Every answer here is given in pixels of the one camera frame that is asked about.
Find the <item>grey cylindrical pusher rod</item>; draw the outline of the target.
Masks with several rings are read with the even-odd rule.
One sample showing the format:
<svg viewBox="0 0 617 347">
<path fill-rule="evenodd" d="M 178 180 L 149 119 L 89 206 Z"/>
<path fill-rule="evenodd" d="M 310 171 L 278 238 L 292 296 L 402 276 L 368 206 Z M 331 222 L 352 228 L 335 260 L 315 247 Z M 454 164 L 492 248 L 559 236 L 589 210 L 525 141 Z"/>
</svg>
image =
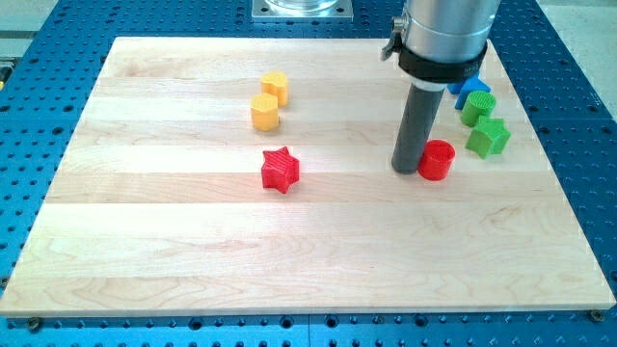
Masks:
<svg viewBox="0 0 617 347">
<path fill-rule="evenodd" d="M 391 166 L 396 172 L 413 174 L 417 171 L 444 89 L 445 84 L 412 80 L 391 157 Z"/>
</svg>

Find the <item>blue block behind arm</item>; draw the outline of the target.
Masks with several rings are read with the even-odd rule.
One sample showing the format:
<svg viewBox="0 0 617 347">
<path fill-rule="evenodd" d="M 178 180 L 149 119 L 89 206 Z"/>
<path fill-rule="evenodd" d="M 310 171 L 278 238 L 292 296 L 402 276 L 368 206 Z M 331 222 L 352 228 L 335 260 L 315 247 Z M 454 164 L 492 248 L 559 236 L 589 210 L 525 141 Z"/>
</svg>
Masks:
<svg viewBox="0 0 617 347">
<path fill-rule="evenodd" d="M 461 90 L 462 90 L 464 85 L 465 85 L 464 81 L 455 82 L 455 83 L 448 84 L 447 88 L 448 88 L 450 93 L 452 93 L 452 94 L 459 94 L 461 92 Z"/>
</svg>

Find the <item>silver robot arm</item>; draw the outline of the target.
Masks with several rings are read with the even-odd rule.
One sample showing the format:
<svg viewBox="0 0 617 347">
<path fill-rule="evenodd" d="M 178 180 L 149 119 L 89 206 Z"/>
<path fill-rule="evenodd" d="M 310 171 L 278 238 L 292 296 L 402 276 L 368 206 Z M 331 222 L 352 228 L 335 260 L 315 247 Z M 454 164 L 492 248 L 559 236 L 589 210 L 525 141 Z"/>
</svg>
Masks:
<svg viewBox="0 0 617 347">
<path fill-rule="evenodd" d="M 411 86 L 391 157 L 400 174 L 418 170 L 447 85 L 463 82 L 481 67 L 499 0 L 408 0 L 391 22 L 381 51 L 396 53 Z"/>
</svg>

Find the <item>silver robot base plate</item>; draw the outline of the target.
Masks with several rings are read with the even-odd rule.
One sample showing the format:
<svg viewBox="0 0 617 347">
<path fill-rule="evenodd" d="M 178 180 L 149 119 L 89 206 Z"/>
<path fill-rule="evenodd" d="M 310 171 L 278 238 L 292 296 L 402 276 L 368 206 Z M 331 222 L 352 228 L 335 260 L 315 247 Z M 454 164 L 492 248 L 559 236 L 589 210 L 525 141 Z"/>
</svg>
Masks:
<svg viewBox="0 0 617 347">
<path fill-rule="evenodd" d="M 252 0 L 252 20 L 256 22 L 352 20 L 351 0 Z"/>
</svg>

